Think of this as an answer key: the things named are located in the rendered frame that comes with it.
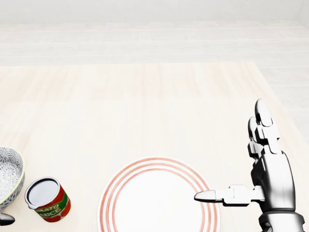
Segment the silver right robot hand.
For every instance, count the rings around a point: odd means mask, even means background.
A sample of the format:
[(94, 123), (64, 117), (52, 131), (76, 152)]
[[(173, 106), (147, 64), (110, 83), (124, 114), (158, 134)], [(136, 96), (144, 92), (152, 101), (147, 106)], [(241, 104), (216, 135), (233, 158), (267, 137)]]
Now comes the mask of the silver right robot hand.
[(264, 213), (294, 212), (295, 184), (289, 160), (278, 144), (280, 134), (277, 124), (262, 99), (256, 101), (254, 111), (255, 115), (248, 121), (248, 152), (254, 159), (251, 171), (254, 188), (230, 185), (226, 190), (199, 192), (194, 199), (236, 207), (246, 207), (257, 202)]

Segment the white plate with red rings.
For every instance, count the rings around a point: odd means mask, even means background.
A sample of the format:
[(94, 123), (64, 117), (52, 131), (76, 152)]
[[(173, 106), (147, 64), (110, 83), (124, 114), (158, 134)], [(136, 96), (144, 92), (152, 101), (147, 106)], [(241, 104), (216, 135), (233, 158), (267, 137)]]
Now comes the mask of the white plate with red rings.
[(211, 186), (194, 167), (174, 158), (127, 164), (106, 184), (98, 232), (220, 232), (220, 210), (194, 199)]

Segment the black and white patterned bowl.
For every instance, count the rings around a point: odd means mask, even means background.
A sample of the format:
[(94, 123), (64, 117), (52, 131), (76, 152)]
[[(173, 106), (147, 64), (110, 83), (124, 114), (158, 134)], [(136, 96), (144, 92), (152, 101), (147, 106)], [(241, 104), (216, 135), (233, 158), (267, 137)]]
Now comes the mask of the black and white patterned bowl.
[(23, 156), (10, 147), (0, 146), (0, 212), (16, 199), (24, 181)]

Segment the tomato sauce tin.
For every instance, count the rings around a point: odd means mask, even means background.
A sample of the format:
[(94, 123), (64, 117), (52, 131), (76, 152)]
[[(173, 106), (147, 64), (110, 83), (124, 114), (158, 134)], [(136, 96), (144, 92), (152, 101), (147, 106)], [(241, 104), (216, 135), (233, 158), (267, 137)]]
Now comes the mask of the tomato sauce tin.
[(25, 192), (28, 207), (47, 222), (58, 222), (67, 216), (71, 201), (53, 177), (42, 177), (34, 181)]

